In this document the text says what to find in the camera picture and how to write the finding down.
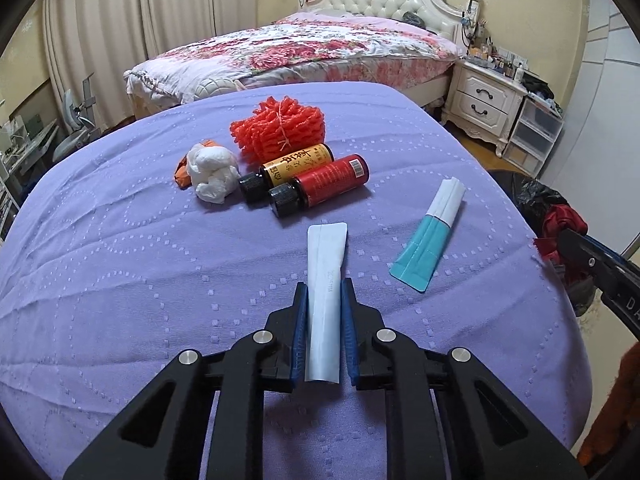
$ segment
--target drawer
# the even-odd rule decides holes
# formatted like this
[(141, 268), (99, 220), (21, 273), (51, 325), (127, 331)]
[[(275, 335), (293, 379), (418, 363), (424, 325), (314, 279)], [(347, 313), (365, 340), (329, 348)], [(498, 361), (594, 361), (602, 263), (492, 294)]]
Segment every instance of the drawer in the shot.
[(463, 70), (460, 74), (458, 90), (507, 113), (516, 96), (516, 92), (510, 88), (502, 87), (471, 70)]
[(453, 97), (451, 113), (477, 124), (496, 137), (500, 137), (504, 123), (507, 121), (507, 114), (459, 91)]

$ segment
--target barcode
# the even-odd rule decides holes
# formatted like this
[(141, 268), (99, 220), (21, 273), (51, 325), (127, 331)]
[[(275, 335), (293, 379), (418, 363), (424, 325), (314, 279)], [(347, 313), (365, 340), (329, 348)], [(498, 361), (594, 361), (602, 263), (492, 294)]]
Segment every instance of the barcode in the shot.
[(353, 168), (353, 173), (356, 174), (356, 178), (360, 178), (361, 176), (364, 176), (364, 168), (362, 167), (362, 164), (357, 158), (350, 160), (349, 164), (351, 164), (351, 167)]

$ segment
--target red cloth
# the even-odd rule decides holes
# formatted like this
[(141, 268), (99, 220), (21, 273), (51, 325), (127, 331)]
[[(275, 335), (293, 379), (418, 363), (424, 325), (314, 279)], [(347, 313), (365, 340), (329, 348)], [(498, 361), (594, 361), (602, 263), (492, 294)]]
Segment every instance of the red cloth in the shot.
[[(545, 216), (545, 221), (542, 224), (542, 229), (545, 237), (533, 240), (542, 259), (549, 260), (555, 265), (566, 265), (566, 262), (562, 260), (562, 257), (558, 253), (558, 243), (556, 242), (560, 231), (571, 229), (578, 234), (585, 235), (589, 227), (574, 209), (568, 205), (560, 204), (553, 205), (549, 208)], [(579, 270), (570, 269), (569, 267), (570, 266), (567, 266), (564, 275), (564, 281), (567, 285), (580, 279), (581, 274)]]

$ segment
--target white tube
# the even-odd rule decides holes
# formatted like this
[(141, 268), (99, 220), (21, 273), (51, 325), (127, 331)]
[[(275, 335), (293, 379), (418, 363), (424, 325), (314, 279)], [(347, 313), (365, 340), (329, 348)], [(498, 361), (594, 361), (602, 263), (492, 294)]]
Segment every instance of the white tube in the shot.
[(346, 243), (345, 223), (312, 225), (307, 232), (305, 381), (340, 382), (340, 268)]
[(465, 191), (465, 186), (455, 177), (443, 180), (427, 215), (434, 216), (452, 227)]

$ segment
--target wooden floor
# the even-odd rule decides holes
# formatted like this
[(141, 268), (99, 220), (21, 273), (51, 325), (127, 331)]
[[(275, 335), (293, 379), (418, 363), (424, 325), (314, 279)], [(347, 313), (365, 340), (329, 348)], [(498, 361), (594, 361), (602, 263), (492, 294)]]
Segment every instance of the wooden floor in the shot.
[(464, 148), (474, 156), (480, 165), (488, 170), (511, 170), (521, 173), (513, 164), (495, 154), (495, 146), (480, 139), (472, 139), (454, 123), (449, 122), (444, 127), (453, 135)]

